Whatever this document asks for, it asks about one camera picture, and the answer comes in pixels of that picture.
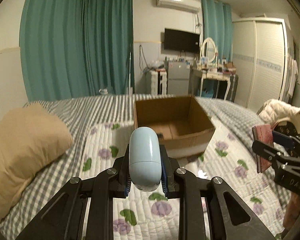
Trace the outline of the pink red wallet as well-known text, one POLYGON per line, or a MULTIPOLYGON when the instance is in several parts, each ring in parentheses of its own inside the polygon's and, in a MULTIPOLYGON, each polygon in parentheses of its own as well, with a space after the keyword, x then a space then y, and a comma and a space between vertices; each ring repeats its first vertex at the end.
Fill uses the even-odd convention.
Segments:
POLYGON ((264 125, 256 125, 252 128, 254 142, 257 142, 255 146, 253 146, 253 152, 256 154, 256 165, 257 172, 263 173, 268 168, 271 167, 271 161, 269 157, 263 157, 265 153, 265 146, 273 147, 273 134, 270 124, 264 125))

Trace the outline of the light blue capsule case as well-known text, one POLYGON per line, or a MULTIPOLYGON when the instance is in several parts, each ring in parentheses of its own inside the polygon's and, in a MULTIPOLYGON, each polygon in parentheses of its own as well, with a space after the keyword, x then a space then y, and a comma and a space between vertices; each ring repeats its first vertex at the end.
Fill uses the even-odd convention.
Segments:
POLYGON ((161 181, 159 139, 149 127, 135 129, 129 141, 129 175, 140 191, 155 191, 161 181))

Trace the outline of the black patterned garment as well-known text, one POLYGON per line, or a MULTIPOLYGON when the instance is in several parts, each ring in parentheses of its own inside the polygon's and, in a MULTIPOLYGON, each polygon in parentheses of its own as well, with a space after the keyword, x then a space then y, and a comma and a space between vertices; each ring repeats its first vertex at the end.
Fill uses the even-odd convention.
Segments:
POLYGON ((278 122, 275 126, 274 126, 274 131, 279 132, 281 134, 284 134, 286 136, 293 136, 296 137, 298 134, 296 127, 294 126, 294 124, 290 121, 281 121, 278 122))

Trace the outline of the cream puffer jacket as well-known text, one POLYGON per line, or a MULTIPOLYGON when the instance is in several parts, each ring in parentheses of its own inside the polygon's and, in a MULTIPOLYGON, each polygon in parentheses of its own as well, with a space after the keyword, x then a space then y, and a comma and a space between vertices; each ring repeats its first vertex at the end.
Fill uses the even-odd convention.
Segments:
POLYGON ((280 122, 291 122, 300 134, 300 107, 292 106, 284 101, 267 100, 258 110, 257 115, 266 123, 275 126, 280 122))

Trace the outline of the white floral quilted mat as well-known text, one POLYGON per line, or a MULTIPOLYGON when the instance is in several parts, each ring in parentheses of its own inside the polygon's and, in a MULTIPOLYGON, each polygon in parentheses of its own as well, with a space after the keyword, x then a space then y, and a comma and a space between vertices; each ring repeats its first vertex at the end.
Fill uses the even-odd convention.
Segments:
MULTIPOLYGON (((171 160, 162 171, 157 189, 146 192, 131 182, 126 198, 113 198, 114 239, 178 239, 180 200, 175 182, 176 166, 202 179, 221 177, 254 211, 275 239, 281 239, 283 217, 290 193, 273 182, 269 168, 258 173, 256 161, 239 135, 213 120, 216 128, 206 150, 192 159, 171 160)), ((132 121, 91 126, 87 131, 79 176, 96 177, 124 157, 133 132, 132 121)))

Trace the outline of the grey checked bed cover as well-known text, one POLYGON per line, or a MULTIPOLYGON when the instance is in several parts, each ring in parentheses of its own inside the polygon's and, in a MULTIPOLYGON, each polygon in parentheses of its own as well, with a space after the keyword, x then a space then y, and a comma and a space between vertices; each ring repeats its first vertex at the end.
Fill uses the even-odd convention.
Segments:
MULTIPOLYGON (((43 101, 42 106, 67 125, 74 144, 24 190, 0 224, 3 235, 15 239, 71 177, 87 179, 111 167, 126 150, 133 129, 134 102, 145 99, 145 95, 122 95, 43 101)), ((251 129, 262 120, 229 101, 200 98, 198 102, 216 130, 206 150, 180 160, 180 166, 199 177, 225 179, 280 239, 290 192, 274 183, 272 169, 264 173, 256 170, 251 129)), ((162 189, 147 193, 132 187, 128 198, 114 202, 115 239, 177 239, 178 225, 179 202, 166 199, 162 189)))

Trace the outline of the dark brown suitcase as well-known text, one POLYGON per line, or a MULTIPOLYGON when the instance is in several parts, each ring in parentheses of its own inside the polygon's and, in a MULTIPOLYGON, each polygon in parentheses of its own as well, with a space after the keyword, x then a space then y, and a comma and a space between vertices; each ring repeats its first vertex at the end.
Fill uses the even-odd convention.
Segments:
POLYGON ((230 75, 230 88, 227 94, 227 100, 234 102, 237 92, 237 86, 238 86, 238 75, 231 74, 230 75))

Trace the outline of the tan pillow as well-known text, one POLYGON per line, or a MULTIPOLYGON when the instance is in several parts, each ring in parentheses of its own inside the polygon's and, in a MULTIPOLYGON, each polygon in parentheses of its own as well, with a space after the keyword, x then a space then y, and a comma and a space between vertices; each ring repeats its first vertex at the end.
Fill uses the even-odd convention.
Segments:
POLYGON ((9 111, 0 122, 0 222, 44 167, 73 144, 62 120, 40 104, 9 111))

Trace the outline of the brown cardboard box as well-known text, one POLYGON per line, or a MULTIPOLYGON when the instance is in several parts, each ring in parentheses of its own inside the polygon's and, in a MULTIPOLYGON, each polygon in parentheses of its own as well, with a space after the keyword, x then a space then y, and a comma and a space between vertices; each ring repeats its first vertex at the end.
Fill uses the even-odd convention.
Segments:
POLYGON ((215 126, 194 96, 138 100, 134 103, 134 127, 149 127, 171 158, 203 153, 215 126))

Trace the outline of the white louvered wardrobe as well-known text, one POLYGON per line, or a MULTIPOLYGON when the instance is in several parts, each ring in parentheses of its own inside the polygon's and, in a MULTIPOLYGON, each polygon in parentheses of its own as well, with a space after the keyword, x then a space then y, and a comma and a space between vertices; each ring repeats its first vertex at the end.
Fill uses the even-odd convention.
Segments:
POLYGON ((235 103, 257 112, 269 99, 283 100, 288 39, 281 18, 242 18, 233 22, 232 62, 238 75, 235 103))

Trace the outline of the white dressing table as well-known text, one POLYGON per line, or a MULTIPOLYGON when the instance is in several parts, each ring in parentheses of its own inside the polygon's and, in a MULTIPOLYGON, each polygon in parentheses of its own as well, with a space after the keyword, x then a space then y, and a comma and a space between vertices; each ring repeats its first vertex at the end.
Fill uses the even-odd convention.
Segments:
POLYGON ((226 81, 227 82, 227 87, 224 95, 224 100, 226 100, 229 91, 230 91, 230 86, 231 86, 231 77, 233 76, 232 74, 229 73, 221 73, 221 72, 213 72, 213 71, 207 71, 207 70, 202 70, 202 69, 192 69, 193 75, 195 77, 198 77, 200 80, 199 83, 199 96, 202 96, 203 92, 203 85, 205 80, 213 80, 217 81, 220 83, 221 81, 226 81))

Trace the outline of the oval white vanity mirror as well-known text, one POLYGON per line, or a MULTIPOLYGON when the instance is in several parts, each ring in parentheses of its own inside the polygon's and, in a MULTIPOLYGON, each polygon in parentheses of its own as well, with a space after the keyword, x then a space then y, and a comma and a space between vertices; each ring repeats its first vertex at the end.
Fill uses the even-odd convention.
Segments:
POLYGON ((207 37, 200 46, 200 63, 211 64, 217 57, 217 46, 214 40, 207 37))

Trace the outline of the silver mini fridge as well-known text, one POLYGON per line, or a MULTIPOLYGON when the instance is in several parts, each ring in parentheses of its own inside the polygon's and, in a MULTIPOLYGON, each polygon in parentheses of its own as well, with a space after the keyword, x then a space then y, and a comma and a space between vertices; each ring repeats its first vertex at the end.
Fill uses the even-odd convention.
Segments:
POLYGON ((190 65, 186 62, 168 61, 167 93, 187 95, 189 93, 190 65))

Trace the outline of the white suitcase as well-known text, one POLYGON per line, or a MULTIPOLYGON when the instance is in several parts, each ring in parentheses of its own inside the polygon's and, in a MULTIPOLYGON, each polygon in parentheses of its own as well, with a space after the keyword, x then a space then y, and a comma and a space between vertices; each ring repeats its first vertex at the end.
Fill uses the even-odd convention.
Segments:
POLYGON ((146 93, 151 95, 167 94, 167 72, 151 70, 146 73, 146 93))

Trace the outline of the teal curtain right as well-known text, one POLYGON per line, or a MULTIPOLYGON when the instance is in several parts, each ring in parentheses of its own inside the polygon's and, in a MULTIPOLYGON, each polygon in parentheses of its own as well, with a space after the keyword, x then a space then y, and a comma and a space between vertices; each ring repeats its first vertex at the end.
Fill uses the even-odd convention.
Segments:
POLYGON ((212 38, 218 47, 218 59, 232 59, 232 7, 216 0, 201 0, 204 38, 212 38))

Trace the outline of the teal curtain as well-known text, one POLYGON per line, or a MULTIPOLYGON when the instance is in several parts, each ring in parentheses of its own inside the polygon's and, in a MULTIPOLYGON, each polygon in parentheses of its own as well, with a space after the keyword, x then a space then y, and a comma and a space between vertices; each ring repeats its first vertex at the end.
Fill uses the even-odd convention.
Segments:
POLYGON ((133 0, 25 0, 19 46, 27 97, 133 90, 133 0))
POLYGON ((218 59, 232 59, 232 7, 216 0, 201 0, 204 38, 212 38, 218 47, 218 59))

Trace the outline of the teal curtain left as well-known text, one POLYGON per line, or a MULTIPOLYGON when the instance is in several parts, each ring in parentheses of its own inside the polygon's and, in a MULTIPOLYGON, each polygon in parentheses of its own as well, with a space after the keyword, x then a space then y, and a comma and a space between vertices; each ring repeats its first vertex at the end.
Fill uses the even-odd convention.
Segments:
POLYGON ((133 0, 25 0, 19 46, 27 97, 133 90, 133 0))

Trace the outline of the white air conditioner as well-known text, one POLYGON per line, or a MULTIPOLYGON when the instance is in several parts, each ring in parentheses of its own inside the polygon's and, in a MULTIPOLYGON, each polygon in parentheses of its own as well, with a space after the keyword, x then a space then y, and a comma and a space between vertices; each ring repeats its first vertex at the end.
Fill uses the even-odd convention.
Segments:
POLYGON ((191 13, 198 13, 200 11, 200 2, 197 0, 156 0, 156 6, 191 13))

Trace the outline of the black wall television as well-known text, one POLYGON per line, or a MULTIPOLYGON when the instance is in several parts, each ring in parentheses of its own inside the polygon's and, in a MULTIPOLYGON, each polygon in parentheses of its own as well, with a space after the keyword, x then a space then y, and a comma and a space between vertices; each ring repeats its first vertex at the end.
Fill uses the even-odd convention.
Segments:
POLYGON ((164 49, 185 53, 199 53, 200 35, 192 32, 167 29, 164 31, 164 49))

